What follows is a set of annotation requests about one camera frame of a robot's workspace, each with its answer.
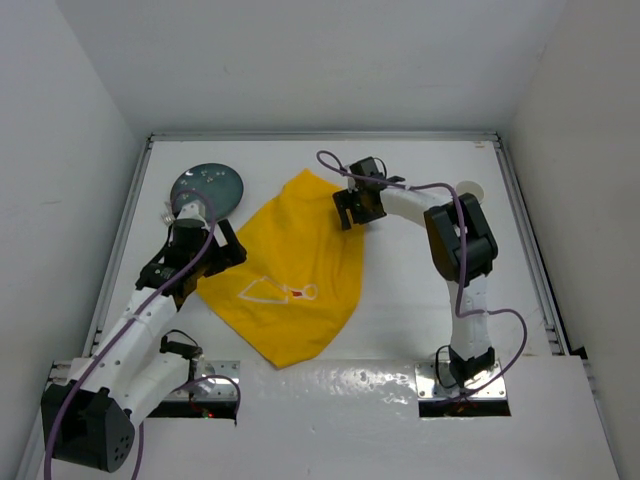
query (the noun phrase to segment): metal frame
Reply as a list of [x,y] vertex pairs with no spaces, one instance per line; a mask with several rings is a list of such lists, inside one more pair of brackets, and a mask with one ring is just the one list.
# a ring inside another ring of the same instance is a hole
[[[518,231],[525,248],[529,270],[536,294],[538,295],[538,303],[540,304],[547,331],[552,333],[551,346],[557,355],[568,354],[569,349],[565,339],[565,333],[562,328],[560,316],[556,310],[555,302],[551,286],[547,278],[540,252],[535,241],[535,236],[531,228],[529,216],[526,211],[520,186],[513,168],[513,163],[505,150],[500,137],[495,132],[420,132],[420,131],[364,131],[364,132],[344,132],[344,131],[328,131],[328,132],[160,132],[152,133],[146,140],[145,145],[138,158],[138,164],[134,172],[127,202],[120,220],[118,233],[111,251],[107,271],[102,282],[98,302],[94,310],[94,315],[89,327],[89,334],[84,346],[83,355],[89,355],[96,335],[102,333],[101,329],[106,321],[109,302],[113,294],[117,273],[120,268],[124,248],[133,221],[135,211],[144,175],[146,172],[151,150],[155,142],[176,142],[176,141],[260,141],[260,140],[350,140],[350,139],[395,139],[395,140],[434,140],[434,141],[476,141],[476,142],[492,142],[495,148],[496,157],[500,165],[505,186],[507,188],[509,200],[516,218]],[[23,454],[20,467],[18,469],[17,478],[35,478],[39,468],[39,463],[44,452],[42,442],[42,429],[40,425],[40,415],[36,416],[34,426],[29,436],[27,447]]]
[[549,282],[547,271],[542,262],[542,256],[540,255],[538,243],[533,233],[533,227],[531,226],[531,220],[527,213],[513,162],[502,140],[498,138],[498,140],[494,141],[493,145],[496,150],[500,169],[502,170],[504,184],[507,187],[511,209],[513,210],[518,232],[520,233],[520,240],[525,249],[525,257],[529,264],[531,280],[533,281],[534,289],[538,296],[538,304],[540,308],[542,308],[551,352],[554,355],[569,355],[571,350],[567,342],[566,332],[564,331],[560,314],[556,308],[551,283]]

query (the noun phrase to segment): white drawing on cloth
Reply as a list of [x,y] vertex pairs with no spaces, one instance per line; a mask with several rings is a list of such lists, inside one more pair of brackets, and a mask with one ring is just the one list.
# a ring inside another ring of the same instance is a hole
[[256,303],[272,303],[286,305],[292,300],[315,300],[318,296],[318,286],[315,283],[305,285],[301,289],[281,285],[268,276],[251,282],[238,294],[238,298]]

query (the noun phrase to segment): wire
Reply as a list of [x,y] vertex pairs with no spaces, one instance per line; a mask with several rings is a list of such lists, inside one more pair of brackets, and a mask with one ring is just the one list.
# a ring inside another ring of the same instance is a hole
[[226,380],[231,385],[233,385],[234,388],[236,389],[238,401],[236,402],[236,408],[233,411],[233,417],[234,417],[233,421],[236,425],[238,425],[238,410],[240,409],[240,401],[242,400],[242,393],[240,392],[240,385],[238,385],[237,382],[227,377],[226,375],[218,375],[218,374],[205,375],[204,377],[196,378],[195,380],[191,380],[190,382],[185,383],[181,387],[176,388],[174,392],[177,390],[186,390],[190,387],[193,387],[194,385],[197,385],[198,383],[204,382],[206,380],[211,380],[211,379]]
[[387,172],[387,164],[384,163],[384,160],[382,160],[380,157],[373,157],[374,160],[378,160],[381,164],[382,164],[382,170],[384,171],[384,178],[386,179],[389,175]]
[[442,383],[442,379],[440,378],[440,352],[445,348],[447,348],[448,346],[449,345],[443,345],[438,350],[436,350],[436,360],[435,360],[436,379],[438,380],[438,383],[440,384],[440,386],[446,389],[453,388],[457,385],[457,383],[454,383],[452,385],[445,385]]
[[[205,254],[205,252],[207,251],[207,249],[211,245],[211,242],[213,241],[213,238],[214,238],[213,233],[214,233],[215,225],[216,225],[213,205],[211,205],[211,202],[209,202],[209,200],[206,197],[204,197],[200,193],[198,193],[196,191],[192,191],[192,190],[181,190],[181,191],[177,192],[175,197],[174,197],[174,201],[175,201],[175,198],[180,196],[182,193],[186,193],[186,192],[192,193],[192,194],[196,195],[197,197],[200,197],[200,200],[203,201],[203,203],[205,205],[205,208],[207,208],[212,213],[212,215],[211,215],[211,219],[212,219],[211,228],[209,229],[209,234],[207,235],[207,239],[205,240],[204,245],[202,246],[200,251],[196,254],[196,256],[193,257],[193,259],[187,265],[185,265],[182,268],[182,270],[180,270],[173,277],[171,277],[169,280],[167,280],[163,285],[160,286],[160,288],[155,290],[151,295],[149,295],[147,297],[146,300],[144,300],[140,304],[140,306],[136,309],[136,311],[133,313],[131,318],[129,320],[127,320],[127,322],[120,329],[120,331],[118,331],[118,333],[116,333],[113,336],[113,338],[109,341],[109,343],[107,343],[105,345],[104,349],[102,349],[100,351],[100,353],[96,354],[93,357],[93,361],[89,364],[87,369],[80,376],[80,378],[76,381],[76,383],[73,385],[73,387],[71,387],[71,390],[69,390],[69,393],[67,394],[67,396],[65,397],[64,401],[62,402],[62,405],[60,405],[60,409],[58,410],[58,413],[57,413],[56,417],[53,420],[53,424],[51,425],[51,431],[49,432],[49,437],[47,438],[47,442],[46,442],[46,446],[45,446],[45,455],[44,455],[44,480],[52,480],[52,478],[53,478],[52,475],[51,475],[51,464],[52,464],[52,460],[53,460],[53,450],[54,450],[54,447],[55,447],[56,439],[58,438],[58,433],[60,432],[60,427],[62,425],[62,420],[63,420],[65,414],[67,413],[67,410],[69,409],[69,405],[71,405],[71,402],[73,401],[74,397],[76,396],[76,394],[80,390],[80,387],[82,387],[84,382],[87,381],[87,378],[89,378],[89,376],[93,373],[93,371],[96,369],[96,367],[100,364],[102,359],[113,348],[113,346],[133,326],[133,324],[135,323],[136,319],[140,316],[140,314],[142,312],[144,312],[144,310],[149,306],[149,304],[151,302],[153,302],[158,296],[160,296],[162,294],[162,292],[164,292],[167,288],[171,287],[178,280],[180,280],[182,277],[184,277],[200,261],[202,256]],[[139,430],[138,434],[139,435],[143,434],[142,424],[140,424],[140,430]],[[140,440],[141,440],[141,442],[140,442],[140,446],[138,447],[138,455],[141,457],[142,456],[142,446],[143,446],[142,437],[140,438]],[[137,476],[138,476],[138,471],[134,470],[133,476],[131,477],[131,479],[132,480],[136,480]]]
[[144,454],[144,423],[140,423],[138,426],[138,454],[136,455],[136,466],[133,467],[133,473],[131,479],[136,480],[140,474],[140,467],[142,466],[142,455]]
[[[323,156],[329,156],[331,157],[339,166],[340,169],[334,167],[333,165],[328,164],[327,162],[325,162],[322,157]],[[342,162],[340,161],[340,159],[338,158],[338,156],[333,153],[330,152],[329,150],[319,150],[316,152],[316,160],[318,160],[318,162],[328,168],[329,170],[336,172],[339,175],[342,175],[343,177],[351,177],[354,178],[356,180],[362,180],[364,182],[369,182],[369,183],[379,183],[380,185],[386,185],[387,187],[391,187],[391,188],[399,188],[402,190],[413,190],[413,191],[417,191],[417,190],[428,190],[428,189],[433,189],[433,188],[444,188],[446,190],[449,191],[449,193],[451,194],[451,199],[453,200],[453,205],[456,209],[456,215],[458,218],[458,226],[460,227],[460,278],[458,280],[458,293],[456,295],[456,304],[455,304],[455,314],[458,318],[465,318],[465,317],[469,317],[471,315],[477,315],[477,314],[488,314],[490,316],[493,315],[500,315],[503,313],[511,313],[512,315],[515,315],[518,320],[520,320],[520,323],[522,324],[522,343],[520,344],[520,347],[518,348],[518,351],[516,352],[516,354],[513,356],[513,358],[509,361],[509,363],[507,363],[507,365],[500,371],[500,373],[498,375],[496,375],[495,377],[491,378],[491,380],[489,380],[487,383],[485,383],[484,385],[482,385],[479,388],[474,388],[472,390],[465,390],[463,393],[460,393],[459,395],[455,396],[455,397],[450,397],[447,398],[446,400],[442,400],[440,402],[435,403],[435,405],[446,405],[449,403],[454,403],[454,402],[458,402],[462,399],[465,399],[467,397],[469,397],[470,395],[474,395],[475,393],[478,393],[480,390],[488,387],[490,384],[492,384],[493,382],[495,382],[497,379],[503,377],[510,369],[511,367],[513,367],[513,365],[516,363],[516,361],[518,360],[518,358],[520,358],[520,355],[522,355],[522,352],[524,351],[526,345],[527,345],[527,340],[528,340],[528,330],[527,330],[527,323],[525,322],[524,318],[522,317],[522,315],[520,315],[519,312],[517,312],[516,310],[512,309],[512,308],[501,308],[499,310],[481,310],[481,309],[476,309],[476,310],[469,310],[467,312],[461,312],[460,308],[462,305],[462,294],[464,291],[464,285],[466,283],[466,279],[467,279],[467,234],[466,234],[466,225],[465,225],[465,221],[464,221],[464,214],[462,211],[462,205],[460,203],[460,198],[458,197],[458,194],[456,193],[456,190],[449,185],[448,183],[443,183],[443,182],[436,182],[436,183],[428,183],[426,185],[418,185],[418,186],[411,186],[411,185],[405,185],[405,184],[401,184],[401,183],[393,183],[390,182],[388,180],[380,180],[378,178],[372,178],[372,177],[365,177],[363,175],[355,175],[353,173],[349,173],[347,172],[344,167],[342,166]]]
[[187,337],[189,340],[191,340],[196,347],[200,346],[200,345],[198,345],[198,342],[196,342],[195,339],[191,335],[183,332],[182,330],[178,330],[177,328],[172,328],[167,333],[165,333],[164,336],[168,337],[172,333],[179,333],[180,335],[183,335],[183,336]]

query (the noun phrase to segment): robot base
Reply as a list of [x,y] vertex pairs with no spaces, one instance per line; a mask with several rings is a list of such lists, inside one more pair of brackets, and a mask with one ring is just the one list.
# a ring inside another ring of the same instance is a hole
[[[416,365],[416,391],[420,417],[509,417],[509,402],[504,379],[498,378],[481,391],[469,395],[458,402],[445,403],[446,400],[460,395],[460,388],[449,372],[449,360],[440,360],[439,373],[444,388],[436,378],[435,360]],[[465,382],[465,389],[474,390],[481,387],[501,372],[500,363],[496,361],[491,369],[478,373]]]

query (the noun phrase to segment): white wall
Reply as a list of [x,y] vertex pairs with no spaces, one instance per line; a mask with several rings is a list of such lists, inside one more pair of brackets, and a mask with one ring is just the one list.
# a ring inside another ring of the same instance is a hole
[[139,146],[53,0],[0,2],[0,479],[81,350]]
[[501,129],[565,0],[57,0],[137,132]]
[[639,21],[637,0],[571,1],[509,141],[624,479],[640,478]]

